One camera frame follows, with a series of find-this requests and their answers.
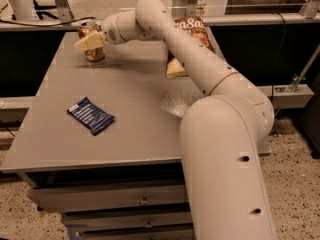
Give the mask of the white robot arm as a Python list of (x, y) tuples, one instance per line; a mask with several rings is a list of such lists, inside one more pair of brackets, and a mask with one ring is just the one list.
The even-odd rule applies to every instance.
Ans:
[(86, 51), (151, 39), (166, 44), (203, 95), (180, 126), (196, 240), (277, 240), (258, 156), (274, 109), (259, 88), (181, 28), (160, 0), (139, 0), (75, 45)]

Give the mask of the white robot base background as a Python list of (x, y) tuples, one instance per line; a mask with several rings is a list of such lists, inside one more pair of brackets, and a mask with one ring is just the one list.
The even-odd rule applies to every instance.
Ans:
[(33, 0), (6, 0), (17, 20), (37, 20)]

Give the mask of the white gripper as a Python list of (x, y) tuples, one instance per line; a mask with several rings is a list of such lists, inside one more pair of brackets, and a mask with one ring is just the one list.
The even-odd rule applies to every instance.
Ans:
[(94, 30), (78, 40), (74, 44), (74, 47), (81, 51), (87, 51), (102, 48), (106, 41), (111, 44), (116, 44), (118, 41), (116, 19), (117, 17), (115, 15), (105, 18), (101, 25), (101, 31), (104, 35), (101, 32)]

